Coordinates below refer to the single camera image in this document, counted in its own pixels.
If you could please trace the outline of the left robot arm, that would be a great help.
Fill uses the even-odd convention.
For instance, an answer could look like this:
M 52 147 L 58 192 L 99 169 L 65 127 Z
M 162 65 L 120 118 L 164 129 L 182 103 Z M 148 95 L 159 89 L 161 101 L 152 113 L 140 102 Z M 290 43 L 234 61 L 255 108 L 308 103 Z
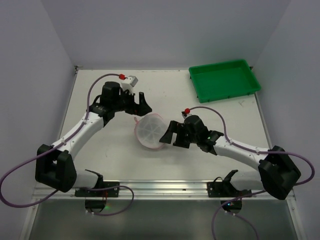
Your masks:
M 52 145 L 41 145 L 37 150 L 35 180 L 63 193 L 71 189 L 99 189 L 103 176 L 92 170 L 77 170 L 74 160 L 80 150 L 97 132 L 102 130 L 118 112 L 139 117 L 152 111 L 143 92 L 135 102 L 135 76 L 128 76 L 121 83 L 107 81 L 101 95 L 87 110 L 81 120 L 61 139 Z

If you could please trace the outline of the white mesh laundry bag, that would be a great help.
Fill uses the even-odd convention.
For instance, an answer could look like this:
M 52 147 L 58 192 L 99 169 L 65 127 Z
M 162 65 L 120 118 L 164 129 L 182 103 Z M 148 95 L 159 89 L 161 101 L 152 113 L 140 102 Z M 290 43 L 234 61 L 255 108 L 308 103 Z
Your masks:
M 141 119 L 134 117 L 134 121 L 134 135 L 142 146 L 160 150 L 165 145 L 160 139 L 165 134 L 167 125 L 159 114 L 147 114 Z

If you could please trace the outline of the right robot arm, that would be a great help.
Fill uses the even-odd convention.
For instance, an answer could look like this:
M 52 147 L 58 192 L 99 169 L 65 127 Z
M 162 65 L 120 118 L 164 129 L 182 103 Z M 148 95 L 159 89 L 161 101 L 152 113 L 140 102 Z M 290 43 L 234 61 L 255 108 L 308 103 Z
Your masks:
M 196 144 L 205 153 L 227 157 L 256 170 L 258 174 L 244 173 L 237 180 L 231 180 L 237 191 L 265 190 L 276 199 L 284 200 L 301 177 L 300 170 L 281 147 L 253 149 L 246 144 L 240 148 L 238 141 L 209 130 L 197 115 L 185 117 L 183 123 L 172 120 L 159 141 L 186 149 Z

